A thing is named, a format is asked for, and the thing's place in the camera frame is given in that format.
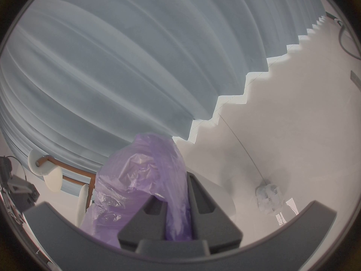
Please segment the gray curtain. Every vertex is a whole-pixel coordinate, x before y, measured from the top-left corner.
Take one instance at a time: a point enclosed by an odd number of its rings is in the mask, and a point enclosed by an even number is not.
[[[0,57],[2,133],[25,165],[35,148],[90,171],[136,133],[187,139],[324,14],[320,0],[34,0]]]

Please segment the cable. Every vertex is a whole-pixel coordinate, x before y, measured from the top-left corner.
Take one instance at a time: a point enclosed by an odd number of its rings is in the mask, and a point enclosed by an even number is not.
[[[27,181],[25,169],[24,169],[24,166],[22,165],[22,163],[14,156],[7,156],[7,158],[14,158],[19,162],[19,164],[21,165],[21,167],[23,168],[23,171],[24,171],[25,181]]]
[[[342,42],[341,42],[341,38],[342,38],[342,34],[344,33],[345,30],[346,30],[346,27],[345,27],[344,24],[342,24],[341,29],[340,29],[340,33],[339,33],[339,43],[340,43],[342,49],[343,49],[347,54],[351,55],[352,57],[354,57],[354,58],[356,58],[356,59],[358,59],[358,60],[361,60],[360,57],[355,56],[354,54],[352,54],[351,52],[349,52],[345,47],[343,47]]]

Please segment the white padded cushion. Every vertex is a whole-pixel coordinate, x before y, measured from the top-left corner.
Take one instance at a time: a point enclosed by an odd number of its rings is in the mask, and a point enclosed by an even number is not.
[[[77,212],[76,212],[76,217],[75,217],[75,225],[77,227],[79,227],[80,224],[83,222],[83,219],[85,216],[85,208],[86,208],[86,204],[87,204],[88,191],[89,191],[88,184],[85,184],[80,189],[78,205],[77,205]]]
[[[36,161],[43,154],[37,150],[31,150],[27,157],[30,171],[38,176],[44,177],[46,186],[53,192],[59,192],[63,183],[63,172],[61,167],[49,161],[43,163],[40,167],[36,166]]]

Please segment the vertical blind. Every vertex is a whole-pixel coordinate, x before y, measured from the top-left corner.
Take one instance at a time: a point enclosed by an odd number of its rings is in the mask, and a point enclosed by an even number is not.
[[[24,165],[37,149],[88,171],[137,133],[188,139],[324,14],[320,0],[34,0],[0,56],[2,133]]]

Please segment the translucent purple bag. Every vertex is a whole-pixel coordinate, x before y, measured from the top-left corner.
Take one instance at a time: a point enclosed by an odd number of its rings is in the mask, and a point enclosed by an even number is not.
[[[168,202],[166,239],[192,239],[187,172],[171,138],[137,134],[133,143],[111,155],[96,175],[95,200],[80,228],[120,248],[117,234],[150,195]]]

